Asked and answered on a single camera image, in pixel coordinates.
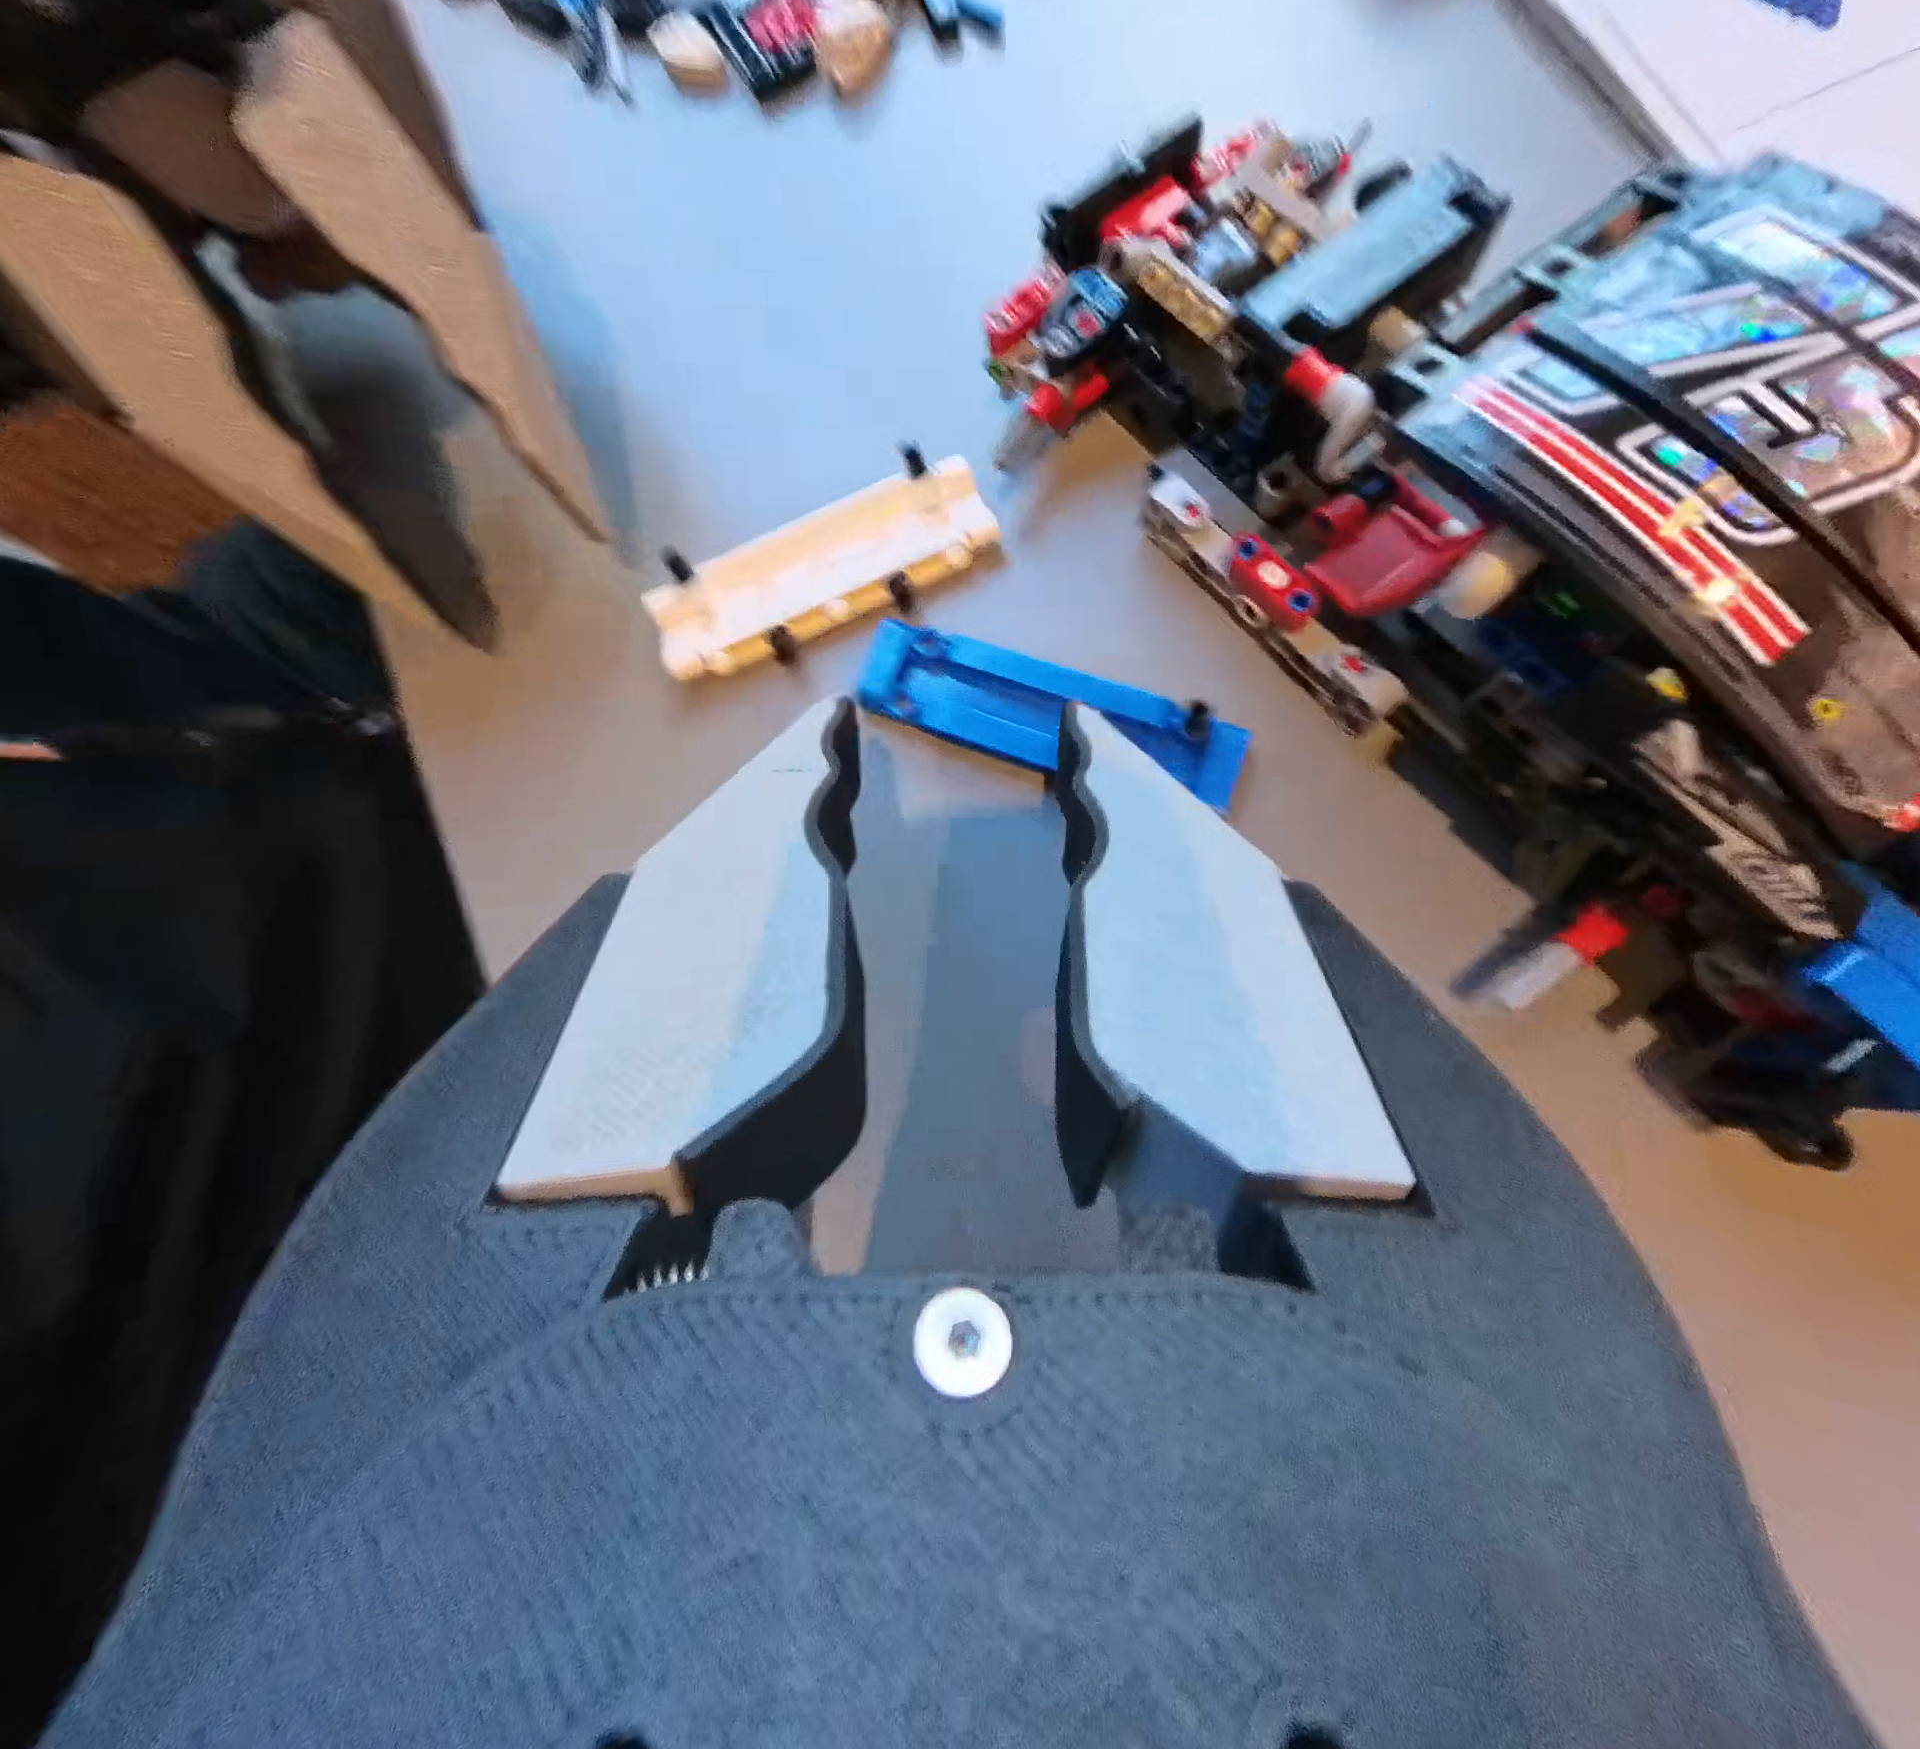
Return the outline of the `light grey desk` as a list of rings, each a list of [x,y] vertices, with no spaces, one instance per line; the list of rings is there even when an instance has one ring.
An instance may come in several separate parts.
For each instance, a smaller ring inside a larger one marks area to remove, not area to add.
[[[492,8],[396,0],[589,448],[619,550],[511,489],[483,425],[469,534],[499,644],[382,617],[418,773],[492,977],[780,733],[848,689],[870,632],[793,672],[669,682],[638,592],[896,465],[975,465],[1003,554],[926,616],[1254,731],[1235,824],[1322,889],[1532,1103],[1692,1343],[1783,1569],[1859,1711],[1916,1746],[1916,1118],[1856,1115],[1826,1174],[1699,1131],[1635,1070],[1637,1025],[1582,971],[1518,1015],[1452,986],[1523,917],[1466,808],[1343,737],[1143,541],[1110,424],[999,480],[979,316],[1036,214],[1118,144],[1198,109],[1374,128],[1511,196],[1492,265],[1642,164],[1508,0],[989,0],[1001,40],[919,23],[868,103],[689,100],[654,64],[590,98]]]

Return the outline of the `blue toy brick panel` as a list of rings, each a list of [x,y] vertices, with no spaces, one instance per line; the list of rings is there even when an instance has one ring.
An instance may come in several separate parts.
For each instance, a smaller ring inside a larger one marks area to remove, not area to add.
[[[1198,749],[1183,737],[1191,701],[903,619],[877,627],[855,695],[877,717],[1041,776],[1059,767],[1066,708],[1084,705],[1219,815],[1251,754],[1251,731],[1215,709]]]

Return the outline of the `toy brick car model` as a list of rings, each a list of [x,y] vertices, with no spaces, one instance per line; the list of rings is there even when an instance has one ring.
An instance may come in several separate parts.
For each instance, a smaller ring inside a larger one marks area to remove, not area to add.
[[[1354,160],[1191,116],[1050,199],[996,461],[1115,417],[1165,554],[1483,802],[1483,995],[1634,954],[1670,1097],[1848,1170],[1916,1113],[1916,207],[1650,168],[1475,289],[1506,197]]]

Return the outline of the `white toy brick panel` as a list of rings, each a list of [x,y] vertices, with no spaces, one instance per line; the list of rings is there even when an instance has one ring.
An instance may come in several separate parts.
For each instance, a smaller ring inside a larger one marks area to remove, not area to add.
[[[1001,533],[963,457],[899,470],[857,493],[693,561],[693,584],[664,571],[640,596],[672,682],[722,680],[777,662],[765,636],[788,627],[811,644],[894,610],[889,578],[907,573],[920,596],[996,558]]]

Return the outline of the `person's left hand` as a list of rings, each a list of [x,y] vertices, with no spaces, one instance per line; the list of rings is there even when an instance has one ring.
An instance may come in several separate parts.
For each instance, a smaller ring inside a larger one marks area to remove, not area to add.
[[[184,61],[94,96],[76,130],[192,218],[252,238],[302,227],[299,206],[242,142],[228,86]]]

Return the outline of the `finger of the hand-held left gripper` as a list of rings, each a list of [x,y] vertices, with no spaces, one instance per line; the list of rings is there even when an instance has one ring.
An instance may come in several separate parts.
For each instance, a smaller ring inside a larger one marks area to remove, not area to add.
[[[493,622],[459,626],[329,493],[307,443],[245,384],[228,320],[133,199],[5,152],[1,233],[4,308],[57,375],[364,601],[492,650]]]
[[[250,45],[231,125],[329,249],[415,316],[573,524],[610,541],[589,453],[493,240],[316,14],[288,12]]]

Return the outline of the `person's torso in dark clothing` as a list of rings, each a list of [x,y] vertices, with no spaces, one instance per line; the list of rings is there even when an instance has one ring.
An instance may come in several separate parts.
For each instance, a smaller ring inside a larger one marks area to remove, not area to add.
[[[4,557],[1,1740],[127,1583],[318,1177],[483,981],[354,591],[255,524]]]

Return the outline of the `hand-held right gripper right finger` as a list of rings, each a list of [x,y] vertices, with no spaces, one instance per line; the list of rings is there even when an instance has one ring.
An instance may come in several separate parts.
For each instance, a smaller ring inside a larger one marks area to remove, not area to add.
[[[1078,1210],[1417,1207],[1418,1176],[1276,862],[1098,709],[1054,780],[1054,1139]]]

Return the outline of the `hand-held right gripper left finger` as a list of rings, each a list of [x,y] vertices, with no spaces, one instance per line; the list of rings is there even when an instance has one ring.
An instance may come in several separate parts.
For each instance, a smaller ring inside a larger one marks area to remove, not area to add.
[[[507,1206],[806,1203],[867,1115],[858,715],[804,713],[636,861],[499,1174]]]

